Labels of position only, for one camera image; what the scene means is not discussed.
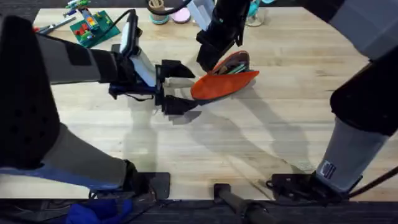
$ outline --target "label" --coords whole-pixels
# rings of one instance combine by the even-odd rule
[[[321,168],[321,175],[326,179],[331,179],[333,173],[335,172],[336,167],[329,161],[325,161]]]

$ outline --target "black cable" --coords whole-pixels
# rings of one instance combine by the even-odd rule
[[[106,31],[104,31],[99,37],[93,39],[93,41],[91,42],[91,44],[89,44],[89,45],[87,46],[87,48],[92,48],[99,40],[101,40],[101,38],[103,38],[108,32],[110,32],[111,29],[112,29],[113,27],[115,27],[116,24],[117,24],[121,19],[123,19],[124,16],[126,16],[127,14],[129,14],[132,10],[133,10],[133,9],[129,9],[129,10],[127,10],[126,12],[124,12],[123,14],[121,14],[121,16],[119,16],[119,17],[113,22],[113,24],[112,24],[110,27],[108,27],[108,28],[106,29]]]
[[[147,9],[148,9],[151,13],[153,13],[153,14],[155,14],[155,15],[158,15],[158,16],[167,16],[167,15],[171,15],[171,14],[173,14],[173,13],[176,13],[176,12],[178,12],[179,10],[181,10],[182,8],[186,7],[192,0],[183,1],[183,2],[181,3],[181,5],[179,5],[179,6],[175,7],[175,8],[173,8],[173,9],[164,10],[164,11],[156,11],[155,9],[153,9],[153,8],[151,8],[151,7],[149,6],[149,1],[150,1],[150,0],[144,0],[144,1],[145,1],[146,5],[147,5]]]
[[[348,198],[353,198],[355,196],[358,196],[360,194],[363,194],[365,192],[367,192],[368,190],[374,188],[375,186],[383,183],[384,181],[390,179],[391,177],[395,176],[398,174],[398,166],[393,168],[392,170],[390,170],[389,172],[386,172],[385,174],[383,174],[382,176],[378,177],[376,180],[366,184],[365,186],[361,187],[358,190],[355,190],[354,192],[350,193],[348,195]]]

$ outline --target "blue cloth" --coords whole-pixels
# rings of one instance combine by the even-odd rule
[[[123,202],[118,214],[115,200],[92,200],[87,204],[74,204],[70,207],[66,224],[118,224],[132,212],[132,200]]]

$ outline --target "black clamp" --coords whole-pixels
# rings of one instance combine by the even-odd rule
[[[340,203],[348,200],[349,192],[337,192],[316,178],[313,174],[274,174],[266,182],[266,187],[272,190],[274,198],[279,201],[310,201],[318,202],[326,207],[329,203]]]

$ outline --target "wooden table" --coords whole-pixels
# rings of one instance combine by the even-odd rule
[[[106,9],[114,20],[125,10]],[[243,198],[272,198],[257,181],[274,173],[316,168],[334,127],[329,97],[367,59],[339,32],[302,8],[267,11],[267,24],[247,27],[240,48],[250,53],[252,68],[260,75],[237,94],[169,118],[154,111],[153,101],[113,100],[107,85],[57,85],[52,89],[61,120],[109,155],[133,161],[140,171],[170,172],[170,198],[208,199],[213,184],[219,182],[231,184]],[[63,12],[41,9],[35,25],[58,22]],[[181,60],[197,76],[204,74],[195,62],[200,29],[194,23],[169,21],[157,26],[146,9],[137,14],[144,31],[140,45],[154,63]],[[68,26],[51,35],[76,42]],[[120,38],[97,48],[109,50]],[[191,84],[173,79],[168,92],[189,97]],[[391,139],[360,185],[396,165],[397,147],[397,138]],[[398,200],[397,188],[394,178],[356,199]],[[0,176],[2,198],[86,198],[87,193],[84,187],[49,180]]]

